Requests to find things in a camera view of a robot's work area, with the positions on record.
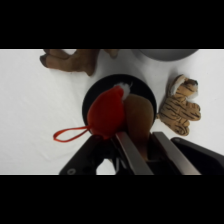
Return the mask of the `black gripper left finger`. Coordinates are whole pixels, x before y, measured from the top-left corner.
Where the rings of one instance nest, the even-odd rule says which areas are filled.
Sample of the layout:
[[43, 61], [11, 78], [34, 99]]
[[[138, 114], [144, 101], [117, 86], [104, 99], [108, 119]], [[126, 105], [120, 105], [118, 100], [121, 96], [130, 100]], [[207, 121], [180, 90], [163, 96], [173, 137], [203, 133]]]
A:
[[134, 143], [125, 132], [116, 134], [116, 139], [119, 142], [127, 165], [130, 167], [134, 175], [152, 175], [153, 172], [145, 163]]

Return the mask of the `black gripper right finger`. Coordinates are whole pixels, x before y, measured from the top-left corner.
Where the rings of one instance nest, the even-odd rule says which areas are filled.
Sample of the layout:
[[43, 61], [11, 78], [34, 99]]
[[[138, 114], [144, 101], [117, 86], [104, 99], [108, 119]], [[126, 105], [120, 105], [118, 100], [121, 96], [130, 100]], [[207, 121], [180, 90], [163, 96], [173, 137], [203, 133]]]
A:
[[164, 133], [154, 132], [155, 142], [164, 151], [166, 157], [176, 166], [182, 175], [200, 175], [195, 166], [185, 157], [185, 155], [172, 143]]

